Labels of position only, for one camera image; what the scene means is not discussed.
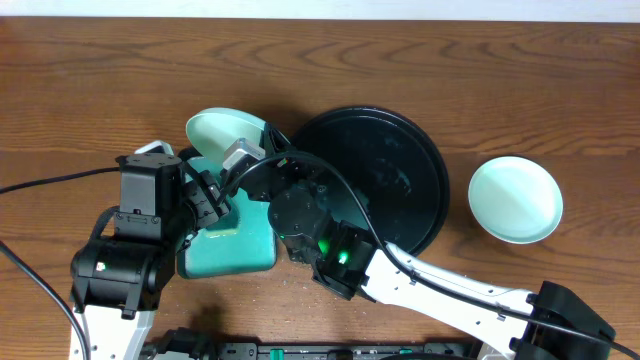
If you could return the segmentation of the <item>green yellow sponge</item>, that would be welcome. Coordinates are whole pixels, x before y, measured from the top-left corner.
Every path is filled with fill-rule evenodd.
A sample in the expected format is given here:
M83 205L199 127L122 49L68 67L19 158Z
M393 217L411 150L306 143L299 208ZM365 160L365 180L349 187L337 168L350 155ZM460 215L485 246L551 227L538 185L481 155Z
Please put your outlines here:
M206 237L215 238L232 235L238 232L240 223L239 210L233 200L228 201L229 213L221 217L218 222L203 230Z

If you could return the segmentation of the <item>mint green plate top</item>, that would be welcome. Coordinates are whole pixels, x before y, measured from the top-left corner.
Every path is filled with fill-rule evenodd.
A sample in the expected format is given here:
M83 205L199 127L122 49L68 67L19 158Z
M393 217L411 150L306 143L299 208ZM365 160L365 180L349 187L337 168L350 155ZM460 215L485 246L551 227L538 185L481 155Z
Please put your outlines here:
M273 139L273 147L289 145L288 138L264 120L247 112L221 107L205 109L194 115L186 124L186 135L195 150L221 166L225 150L239 138L246 138L263 148L265 157L275 152L267 149L270 138ZM256 161L259 160L246 156L237 164Z

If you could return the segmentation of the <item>mint green plate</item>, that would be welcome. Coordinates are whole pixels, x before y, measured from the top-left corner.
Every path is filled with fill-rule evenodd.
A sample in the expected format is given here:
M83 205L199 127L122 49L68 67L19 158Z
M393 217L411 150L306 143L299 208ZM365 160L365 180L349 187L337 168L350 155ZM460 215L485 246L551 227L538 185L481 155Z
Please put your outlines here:
M225 150L239 138L246 138L263 148L265 157L275 152L267 149L270 138L273 139L273 147L289 145L288 138L264 120L247 112L221 107L205 109L194 115L186 124L186 135L195 150L221 166ZM237 164L256 161L259 160L246 156Z
M564 201L552 175L536 162L501 156L477 168L468 202L478 224L511 244L532 244L550 236L561 222Z

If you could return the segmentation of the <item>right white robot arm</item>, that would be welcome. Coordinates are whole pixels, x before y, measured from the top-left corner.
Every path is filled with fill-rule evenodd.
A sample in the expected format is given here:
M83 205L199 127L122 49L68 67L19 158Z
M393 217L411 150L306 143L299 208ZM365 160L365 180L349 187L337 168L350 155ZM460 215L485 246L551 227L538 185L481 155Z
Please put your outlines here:
M568 288L496 287L425 263L382 238L332 163L267 124L235 125L220 142L224 190L268 203L290 256L320 285L411 309L482 341L506 359L605 359L615 332Z

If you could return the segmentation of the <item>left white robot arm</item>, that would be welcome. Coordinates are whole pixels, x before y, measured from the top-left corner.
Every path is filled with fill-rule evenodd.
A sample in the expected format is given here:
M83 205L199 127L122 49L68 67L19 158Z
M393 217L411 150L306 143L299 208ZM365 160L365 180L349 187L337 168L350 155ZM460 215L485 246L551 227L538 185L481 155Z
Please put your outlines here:
M72 344L93 359L139 357L178 252L230 211L217 179L176 155L139 153L117 162L120 202L99 216L71 262L82 330Z

